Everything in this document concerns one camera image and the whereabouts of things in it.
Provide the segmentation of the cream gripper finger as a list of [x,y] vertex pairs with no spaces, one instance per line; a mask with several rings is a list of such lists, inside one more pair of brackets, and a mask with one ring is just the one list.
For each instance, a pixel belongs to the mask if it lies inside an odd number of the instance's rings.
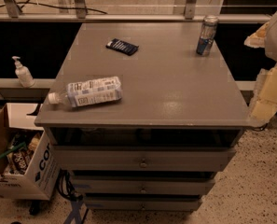
[[261,69],[256,77],[249,118],[268,123],[277,112],[277,64],[271,70]]
[[267,36],[269,22],[267,21],[262,26],[260,26],[254,33],[247,36],[244,40],[244,45],[250,48],[264,48],[265,38]]

